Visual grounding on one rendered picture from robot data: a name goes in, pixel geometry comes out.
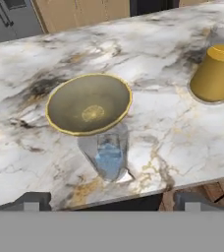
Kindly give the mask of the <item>yellow cylindrical container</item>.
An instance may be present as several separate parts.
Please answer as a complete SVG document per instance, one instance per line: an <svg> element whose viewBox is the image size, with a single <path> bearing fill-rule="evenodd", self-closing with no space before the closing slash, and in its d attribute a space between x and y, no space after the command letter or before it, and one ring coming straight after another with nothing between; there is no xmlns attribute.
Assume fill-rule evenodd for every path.
<svg viewBox="0 0 224 252"><path fill-rule="evenodd" d="M224 44L210 46L194 73L190 88L192 93L205 102L224 100Z"/></svg>

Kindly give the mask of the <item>tan wooden cupboards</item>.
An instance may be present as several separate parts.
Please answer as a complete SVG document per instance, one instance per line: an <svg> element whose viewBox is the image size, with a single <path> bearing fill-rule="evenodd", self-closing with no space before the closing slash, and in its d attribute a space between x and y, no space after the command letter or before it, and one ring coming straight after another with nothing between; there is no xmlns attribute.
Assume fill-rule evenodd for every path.
<svg viewBox="0 0 224 252"><path fill-rule="evenodd" d="M45 33L224 0L30 0Z"/></svg>

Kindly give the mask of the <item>grey fridge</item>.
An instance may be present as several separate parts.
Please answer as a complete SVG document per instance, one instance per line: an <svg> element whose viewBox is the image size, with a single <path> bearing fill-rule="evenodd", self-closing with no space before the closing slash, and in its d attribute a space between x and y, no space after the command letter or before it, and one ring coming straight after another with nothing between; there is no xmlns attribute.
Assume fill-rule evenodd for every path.
<svg viewBox="0 0 224 252"><path fill-rule="evenodd" d="M42 34L42 27L31 0L0 0L5 12L14 22L5 27L0 19L0 42Z"/></svg>

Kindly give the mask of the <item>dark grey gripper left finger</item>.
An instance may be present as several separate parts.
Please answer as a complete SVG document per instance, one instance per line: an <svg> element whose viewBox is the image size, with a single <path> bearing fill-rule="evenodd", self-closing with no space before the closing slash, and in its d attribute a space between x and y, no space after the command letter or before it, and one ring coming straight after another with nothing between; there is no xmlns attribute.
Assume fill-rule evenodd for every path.
<svg viewBox="0 0 224 252"><path fill-rule="evenodd" d="M49 212L51 211L50 201L50 192L26 192L16 201L0 205L0 211Z"/></svg>

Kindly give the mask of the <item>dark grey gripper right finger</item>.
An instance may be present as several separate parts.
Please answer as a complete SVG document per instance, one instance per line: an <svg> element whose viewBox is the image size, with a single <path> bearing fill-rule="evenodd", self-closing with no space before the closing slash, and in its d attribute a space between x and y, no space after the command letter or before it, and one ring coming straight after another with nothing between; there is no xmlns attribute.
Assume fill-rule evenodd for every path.
<svg viewBox="0 0 224 252"><path fill-rule="evenodd" d="M219 212L224 206L212 203L197 193L176 192L174 194L174 210L181 212Z"/></svg>

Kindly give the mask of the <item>clear glass cup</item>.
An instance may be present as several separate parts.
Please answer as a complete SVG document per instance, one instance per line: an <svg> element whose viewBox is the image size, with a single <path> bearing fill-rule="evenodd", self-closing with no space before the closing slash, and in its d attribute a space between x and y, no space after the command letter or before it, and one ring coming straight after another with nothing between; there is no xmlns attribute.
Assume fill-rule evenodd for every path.
<svg viewBox="0 0 224 252"><path fill-rule="evenodd" d="M78 145L103 180L116 181L125 174L129 145L129 131L125 123L100 134L79 137Z"/></svg>

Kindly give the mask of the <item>yellow-rimmed glass bowl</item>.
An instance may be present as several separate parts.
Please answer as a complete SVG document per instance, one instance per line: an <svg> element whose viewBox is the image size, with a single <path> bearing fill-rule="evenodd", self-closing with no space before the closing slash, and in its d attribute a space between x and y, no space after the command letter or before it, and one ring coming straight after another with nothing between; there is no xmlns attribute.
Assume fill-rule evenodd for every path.
<svg viewBox="0 0 224 252"><path fill-rule="evenodd" d="M120 123L132 100L132 90L122 78L87 74L57 86L46 102L45 116L59 132L91 136Z"/></svg>

